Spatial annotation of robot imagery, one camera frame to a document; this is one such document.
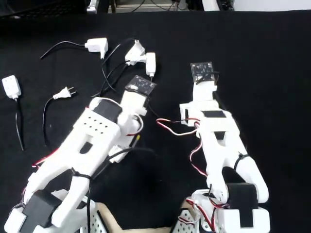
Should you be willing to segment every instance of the white charger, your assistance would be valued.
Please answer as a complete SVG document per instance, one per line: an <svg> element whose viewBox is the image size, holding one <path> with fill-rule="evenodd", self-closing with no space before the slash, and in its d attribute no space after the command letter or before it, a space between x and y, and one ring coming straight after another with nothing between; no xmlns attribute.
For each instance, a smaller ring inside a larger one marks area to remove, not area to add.
<svg viewBox="0 0 311 233"><path fill-rule="evenodd" d="M3 78L2 84L4 87L5 94L10 99L17 99L21 95L18 80L15 77L15 75L11 75L9 77Z"/></svg>

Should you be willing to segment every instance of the table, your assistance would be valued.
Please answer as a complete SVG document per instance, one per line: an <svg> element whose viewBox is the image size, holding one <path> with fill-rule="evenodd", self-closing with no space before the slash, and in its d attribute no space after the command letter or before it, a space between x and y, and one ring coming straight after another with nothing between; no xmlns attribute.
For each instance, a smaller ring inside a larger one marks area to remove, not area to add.
<svg viewBox="0 0 311 233"><path fill-rule="evenodd" d="M45 50L62 40L84 43L107 37L112 48L121 40L138 38L146 51L157 55L157 87L152 107L166 118L178 118L178 105L189 102L192 92L190 63L212 61L221 73L218 94L238 122L249 154L257 162L270 191L263 205L271 214L272 232L307 227L305 203L311 152L308 126L311 54L310 11L279 13L163 12L57 17L0 21L0 77L15 74L20 81L26 150L20 151L15 126L15 103L0 91L1 228L10 207L20 199L33 161L47 155L41 133L45 102L64 86L74 86L74 98L55 101L47 113L47 135L54 148L100 89L98 54L76 49L54 52L43 61ZM124 59L124 46L111 66ZM118 82L124 86L144 65L130 67ZM113 93L108 97L119 100ZM197 145L193 136L175 137L144 118L140 146L158 156L129 154L110 166L94 187L92 198L105 203L125 228L170 226L186 196L205 188L188 162ZM176 125L177 131L189 130ZM204 167L203 155L195 162ZM234 181L230 174L227 181ZM68 186L62 175L51 189Z"/></svg>

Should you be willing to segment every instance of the white power adapter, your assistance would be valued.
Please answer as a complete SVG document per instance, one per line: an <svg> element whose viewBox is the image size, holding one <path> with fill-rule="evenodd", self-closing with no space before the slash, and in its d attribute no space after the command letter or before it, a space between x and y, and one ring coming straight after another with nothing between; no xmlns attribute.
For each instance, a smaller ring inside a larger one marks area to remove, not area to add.
<svg viewBox="0 0 311 233"><path fill-rule="evenodd" d="M89 52L100 52L101 59L104 59L108 50L108 41L107 38L93 38L87 40L84 46L88 49Z"/></svg>
<svg viewBox="0 0 311 233"><path fill-rule="evenodd" d="M17 99L21 95L18 80L15 75L2 79L2 84L6 95L11 99Z"/></svg>
<svg viewBox="0 0 311 233"><path fill-rule="evenodd" d="M156 54L154 52L146 53L146 74L150 76L151 81L156 72Z"/></svg>
<svg viewBox="0 0 311 233"><path fill-rule="evenodd" d="M141 45L139 40L135 40L134 45L128 51L128 53L125 55L125 60L129 61L129 62L127 62L128 65L133 66L137 62L139 62L140 57L144 54L145 54L145 48Z"/></svg>

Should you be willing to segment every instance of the white wall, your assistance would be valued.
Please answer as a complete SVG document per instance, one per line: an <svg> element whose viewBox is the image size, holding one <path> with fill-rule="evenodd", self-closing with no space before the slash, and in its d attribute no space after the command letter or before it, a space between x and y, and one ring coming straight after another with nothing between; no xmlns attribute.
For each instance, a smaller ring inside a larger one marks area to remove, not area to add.
<svg viewBox="0 0 311 233"><path fill-rule="evenodd" d="M235 0L236 11L290 11L311 9L311 0Z"/></svg>

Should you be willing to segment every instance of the cable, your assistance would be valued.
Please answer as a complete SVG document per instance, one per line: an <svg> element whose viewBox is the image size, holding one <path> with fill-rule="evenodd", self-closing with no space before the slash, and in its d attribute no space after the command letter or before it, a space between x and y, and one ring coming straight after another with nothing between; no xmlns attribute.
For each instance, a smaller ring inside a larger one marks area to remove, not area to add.
<svg viewBox="0 0 311 233"><path fill-rule="evenodd" d="M171 121L171 120L168 120L168 119L165 119L165 118L158 118L156 120L156 123L158 125L160 125L161 127L163 127L164 129L167 129L169 130L172 134L176 135L176 136L185 136L185 135L189 135L189 134L193 134L195 133L198 129L195 129L195 130L192 130L190 132L186 132L186 133L176 133L174 132L170 127L162 124L160 121L166 121L166 122L171 122L171 123L178 123L178 122L181 122L181 121L184 121L184 120L197 120L197 121L200 121L199 119L196 119L196 118L186 118L186 119L183 119L183 120L178 120L178 121Z"/></svg>
<svg viewBox="0 0 311 233"><path fill-rule="evenodd" d="M194 203L194 201L189 199L189 198L186 198L186 202L189 203L193 207L196 206L199 209L199 211L202 213L203 217L205 218L205 221L207 222L207 224L209 225L211 230L214 231L214 228L213 228L213 226L212 226L212 224L211 224L211 222L210 222L210 220L209 220L205 210L200 205Z"/></svg>
<svg viewBox="0 0 311 233"><path fill-rule="evenodd" d="M91 233L91 214L90 214L90 204L91 204L91 187L92 187L92 182L93 179L92 177L85 175L85 174L81 174L78 171L75 171L73 169L73 167L71 168L72 171L72 176L77 176L77 177L83 177L89 180L88 183L88 194L87 196L87 201L86 201L86 215L87 215L87 233Z"/></svg>
<svg viewBox="0 0 311 233"><path fill-rule="evenodd" d="M75 45L75 46L79 46L79 47L84 47L83 44L77 44L71 41L61 41L58 42L57 44L53 45L49 50L47 50L41 57L40 60L42 60L44 57L46 57L55 47L62 45L62 44L70 44L70 45Z"/></svg>
<svg viewBox="0 0 311 233"><path fill-rule="evenodd" d="M104 81L104 83L103 83L103 85L102 85L101 91L99 92L99 97L101 97L101 96L104 94L104 92L106 92L107 90L109 90L109 88L111 88L114 92L117 93L116 89L114 89L112 86L119 80L119 78L121 77L121 75L123 74L123 72L125 71L125 69L128 67L127 62L128 62L128 61L124 61L124 62L121 62L121 63L119 63L118 65L116 65L116 66L109 72L109 74L108 74L107 76L106 76L105 73L104 73L104 69L103 69L103 66L104 66L104 65L102 66L102 72L103 72L105 81ZM109 81L108 81L108 78L110 77L110 75L112 75L113 72L115 72L115 71L117 70L117 68L119 68L119 67L120 67L121 65L123 65L123 64L125 64L125 65L124 65L124 67L122 68L122 71L121 71L120 75L118 76L118 78L117 78L112 84L110 84ZM109 87L107 87L107 88L104 90L104 86L105 86L106 83L108 84Z"/></svg>
<svg viewBox="0 0 311 233"><path fill-rule="evenodd" d="M14 99L14 100L16 102L15 127L16 127L16 132L17 132L20 148L21 148L21 150L24 150L24 143L23 143L23 139L21 137L23 115L22 115L22 112L21 112L21 107L20 107L18 98ZM19 123L18 123L18 115L20 117L20 127L18 126L19 125Z"/></svg>
<svg viewBox="0 0 311 233"><path fill-rule="evenodd" d="M51 154L49 154L48 156L43 157L42 159L36 161L35 163L32 164L32 167L37 167L39 168L39 165L43 162L45 162L47 160L47 158L49 158L50 156L52 156L58 149L54 150Z"/></svg>
<svg viewBox="0 0 311 233"><path fill-rule="evenodd" d="M156 4L153 0L150 0L154 5L156 5L157 7L161 8L162 10L165 10L165 11L170 11L171 7L174 5L175 2L173 2L171 4L171 6L169 7L169 9L165 9L164 7L162 6L159 6L158 4Z"/></svg>
<svg viewBox="0 0 311 233"><path fill-rule="evenodd" d="M190 155L189 155L189 160L190 160L191 165L194 167L194 169L196 169L201 175L207 177L206 172L204 172L204 171L202 171L201 169L199 169L199 168L198 168L196 165L194 165L193 162L192 162L192 156L193 156L196 152L198 152L201 148L202 148L202 142L200 141L200 144L199 144L195 149L193 149L193 150L191 151L191 153L190 153Z"/></svg>
<svg viewBox="0 0 311 233"><path fill-rule="evenodd" d="M215 230L215 211L216 211L216 208L214 208L213 210L213 213L212 213L212 218L211 218L211 222L212 222L212 229Z"/></svg>
<svg viewBox="0 0 311 233"><path fill-rule="evenodd" d="M195 223L198 222L198 220L196 220L196 221L189 221L189 220L183 218L182 216L178 216L177 218L178 218L178 221L180 221L182 223L185 223L186 225L193 225L193 226L195 226Z"/></svg>
<svg viewBox="0 0 311 233"><path fill-rule="evenodd" d="M115 48L106 56L106 58L103 61L102 66L109 60L109 58L115 53L115 51L123 44L126 44L127 42L130 42L132 40L136 40L135 38L131 37L131 38L127 38L123 41L121 41L117 46L115 46Z"/></svg>
<svg viewBox="0 0 311 233"><path fill-rule="evenodd" d="M157 154L155 153L154 150L152 149L149 149L149 148L140 148L140 147L130 147L130 148L126 148L126 149L123 149L123 150L120 150L119 152L111 155L111 156L108 156L108 159L111 160L115 157L117 157L118 155L120 154L123 154L123 153L126 153L126 152L131 152L131 151L144 151L144 152L149 152L149 153L152 153L153 155L157 156ZM93 176L93 180L96 180L97 177L105 170L107 166L104 166L100 171L96 172L96 174Z"/></svg>
<svg viewBox="0 0 311 233"><path fill-rule="evenodd" d="M53 97L49 98L49 100L45 103L44 109L43 109L43 116L42 116L42 134L43 134L44 144L47 148L50 148L50 144L48 142L47 135L46 135L45 121L46 121L47 108L52 100L54 100Z"/></svg>
<svg viewBox="0 0 311 233"><path fill-rule="evenodd" d="M122 71L121 71L121 73L119 74L119 76L110 84L111 86L113 86L113 85L120 79L120 77L122 76L122 74L123 74L123 72L125 71L126 68L128 68L128 65L127 65L127 64L122 68ZM101 97L102 95L104 95L104 93L106 93L106 92L109 90L109 86L106 87L106 88L104 89L105 83L106 83L106 80L105 80L105 82L103 83L102 88L101 88L102 93L101 93L101 92L98 92L98 93L96 93L95 95L91 96L91 98L97 97L97 96L98 96L98 97Z"/></svg>
<svg viewBox="0 0 311 233"><path fill-rule="evenodd" d="M150 101L149 101L147 107L149 107L150 111L155 115L156 118L161 118L161 117L159 116L159 114L156 113L156 112L152 109L152 107L151 107L151 105L150 105Z"/></svg>
<svg viewBox="0 0 311 233"><path fill-rule="evenodd" d="M49 103L52 100L57 100L57 99L63 99L63 98L71 98L71 96L75 93L77 93L76 91L72 92L72 89L74 87L71 88L63 88L60 92L56 93L55 95L53 95L51 98L48 99L48 101L45 103L44 105L44 109L43 109L43 116L42 116L42 133L43 133L43 139L44 139L44 144L46 147L50 148L49 142L47 140L47 136L46 136L46 131L45 131L45 121L46 121L46 113L47 113L47 108L49 106Z"/></svg>
<svg viewBox="0 0 311 233"><path fill-rule="evenodd" d="M131 11L131 12L135 12L138 8L140 8L145 3L145 1L146 0L143 0L142 3L138 7L136 7L133 11Z"/></svg>

